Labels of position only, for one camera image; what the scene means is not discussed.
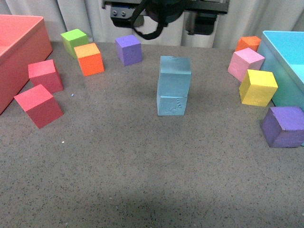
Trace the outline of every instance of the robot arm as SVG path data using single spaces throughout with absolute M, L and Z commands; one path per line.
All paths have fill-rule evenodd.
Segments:
M 111 6 L 111 20 L 117 27 L 133 28 L 145 39 L 154 39 L 162 28 L 177 20 L 186 11 L 190 16 L 186 23 L 189 35 L 210 35 L 217 15 L 228 13 L 229 0 L 102 0 L 102 8 Z M 144 24 L 144 16 L 158 22 L 154 33 L 146 36 L 136 30 Z

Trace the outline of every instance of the cube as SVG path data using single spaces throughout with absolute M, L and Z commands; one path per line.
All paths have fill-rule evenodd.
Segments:
M 158 115 L 184 115 L 191 81 L 190 58 L 161 56 Z
M 89 39 L 83 31 L 74 29 L 61 34 L 63 45 L 66 51 L 73 57 L 77 58 L 74 48 L 89 43 Z
M 248 70 L 239 87 L 241 103 L 266 107 L 277 88 L 272 72 Z
M 14 97 L 38 128 L 63 115 L 53 95 L 43 86 L 35 86 Z
M 245 48 L 233 53 L 228 72 L 243 81 L 248 69 L 259 70 L 265 58 L 250 48 Z
M 304 142 L 304 113 L 298 106 L 271 107 L 261 128 L 270 147 L 299 147 Z
M 259 37 L 241 37 L 237 42 L 237 47 L 235 51 L 243 50 L 245 48 L 250 48 L 257 51 L 260 45 L 261 39 Z
M 78 46 L 74 49 L 84 76 L 105 71 L 101 53 L 95 43 Z
M 42 84 L 50 93 L 63 90 L 60 75 L 52 59 L 28 65 L 28 77 L 34 86 Z
M 134 35 L 115 39 L 117 55 L 124 66 L 139 63 L 143 60 L 142 45 Z
M 158 115 L 184 115 L 187 97 L 160 96 L 157 94 Z

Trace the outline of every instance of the cyan bin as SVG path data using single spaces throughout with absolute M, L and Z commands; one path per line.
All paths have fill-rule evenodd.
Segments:
M 304 111 L 304 32 L 264 31 L 257 52 L 265 57 L 260 70 L 275 76 L 275 106 L 299 106 Z

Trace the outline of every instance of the light blue cube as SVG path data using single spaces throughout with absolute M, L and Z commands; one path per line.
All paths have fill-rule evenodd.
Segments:
M 161 96 L 187 97 L 191 81 L 190 58 L 161 56 L 157 91 Z
M 184 115 L 191 81 L 190 58 L 161 56 L 158 115 Z
M 158 115 L 184 115 L 187 97 L 157 95 Z

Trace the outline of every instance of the gray table surface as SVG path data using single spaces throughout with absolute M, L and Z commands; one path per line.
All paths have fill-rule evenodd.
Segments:
M 241 104 L 232 50 L 143 45 L 124 67 L 97 45 L 105 72 L 83 77 L 52 43 L 62 117 L 38 129 L 16 101 L 0 116 L 0 227 L 304 227 L 304 147 L 268 147 L 273 104 Z M 184 116 L 157 116 L 161 55 L 191 57 Z

